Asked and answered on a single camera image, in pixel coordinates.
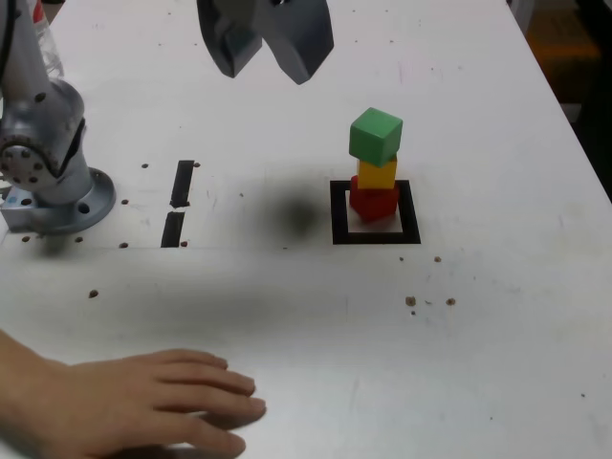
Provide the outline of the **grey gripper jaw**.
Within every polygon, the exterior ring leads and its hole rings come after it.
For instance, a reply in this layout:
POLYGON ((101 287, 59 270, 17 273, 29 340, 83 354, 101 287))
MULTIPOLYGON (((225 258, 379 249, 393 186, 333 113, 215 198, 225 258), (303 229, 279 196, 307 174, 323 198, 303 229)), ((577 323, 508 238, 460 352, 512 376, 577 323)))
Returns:
POLYGON ((212 0, 197 0, 201 35, 219 71, 235 78, 262 47, 262 37, 221 13, 212 0))
POLYGON ((324 0, 256 1, 252 24, 280 69, 297 85, 309 81, 334 49, 324 0))

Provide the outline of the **person's hand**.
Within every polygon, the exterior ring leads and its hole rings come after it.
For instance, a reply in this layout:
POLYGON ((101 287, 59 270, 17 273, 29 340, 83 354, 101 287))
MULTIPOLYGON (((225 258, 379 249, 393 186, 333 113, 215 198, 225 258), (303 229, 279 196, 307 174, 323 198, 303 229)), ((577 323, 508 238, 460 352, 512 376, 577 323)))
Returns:
POLYGON ((200 351, 53 362, 41 391, 41 450, 49 458, 101 458, 129 448, 188 444, 236 457, 244 440, 207 418, 259 419, 267 405, 254 392, 252 378, 200 351))

